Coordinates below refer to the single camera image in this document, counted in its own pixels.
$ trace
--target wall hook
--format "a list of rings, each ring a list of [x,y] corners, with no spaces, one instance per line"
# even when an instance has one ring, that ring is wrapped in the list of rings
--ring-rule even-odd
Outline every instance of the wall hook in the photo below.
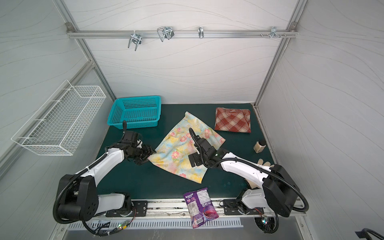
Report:
[[[273,26],[272,29],[271,29],[271,32],[268,34],[269,38],[273,38],[273,37],[279,37],[277,34],[276,34],[276,27]]]
[[[136,51],[138,45],[141,44],[141,36],[139,34],[136,34],[135,31],[133,32],[133,34],[131,34],[131,37],[130,37],[129,42],[128,42],[128,48],[132,42],[134,44],[136,44],[136,46],[135,46],[135,51]]]
[[[204,29],[203,29],[203,27],[200,26],[197,30],[199,32],[199,38],[200,39],[204,38]]]
[[[157,29],[157,34],[160,37],[160,40],[163,42],[164,39],[167,37],[168,40],[170,40],[175,33],[173,32],[173,29],[171,26],[164,26]]]

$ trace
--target small bottle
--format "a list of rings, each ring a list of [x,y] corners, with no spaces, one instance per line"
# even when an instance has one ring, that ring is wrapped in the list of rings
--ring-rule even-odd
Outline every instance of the small bottle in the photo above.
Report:
[[[253,147],[253,149],[255,150],[256,153],[260,153],[263,151],[265,146],[266,146],[266,141],[263,139],[258,141],[256,145]]]

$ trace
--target snack bag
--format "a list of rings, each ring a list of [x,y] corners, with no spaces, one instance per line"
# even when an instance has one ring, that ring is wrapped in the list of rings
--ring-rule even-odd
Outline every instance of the snack bag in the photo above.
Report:
[[[218,218],[215,207],[208,195],[208,188],[185,193],[184,199],[191,215],[192,227],[197,228],[207,221]]]

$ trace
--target folded cloth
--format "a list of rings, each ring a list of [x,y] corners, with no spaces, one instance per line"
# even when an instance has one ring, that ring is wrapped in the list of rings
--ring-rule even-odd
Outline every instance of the folded cloth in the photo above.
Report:
[[[248,109],[216,108],[215,130],[251,132],[251,111]]]
[[[148,159],[159,168],[201,183],[207,168],[204,165],[191,167],[188,155],[197,152],[197,150],[189,134],[190,127],[196,135],[207,139],[215,149],[219,149],[225,142],[225,139],[207,126],[207,124],[189,112],[185,112],[185,117],[167,134],[155,149],[157,153],[149,156]]]

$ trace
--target green table surface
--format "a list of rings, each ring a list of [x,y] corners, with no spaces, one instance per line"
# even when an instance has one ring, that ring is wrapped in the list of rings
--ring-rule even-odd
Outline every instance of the green table surface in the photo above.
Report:
[[[164,139],[166,134],[184,117],[185,112],[193,114],[212,129],[215,128],[215,109],[217,107],[249,109],[251,111],[251,133],[217,131],[226,141],[222,148],[233,152],[246,160],[273,164],[272,156],[266,147],[256,154],[253,146],[263,134],[258,125],[251,104],[164,104],[161,106],[161,116],[157,127],[130,129],[141,133],[143,143],[154,149]],[[121,138],[122,130],[109,127],[98,157],[104,153],[104,148]],[[127,192],[132,199],[182,198],[183,194],[192,190],[208,187],[210,197],[237,197],[246,188],[244,178],[220,169],[208,169],[201,184],[169,173],[150,162],[137,166],[134,162],[123,161],[113,168],[98,184],[98,194],[112,192]]]

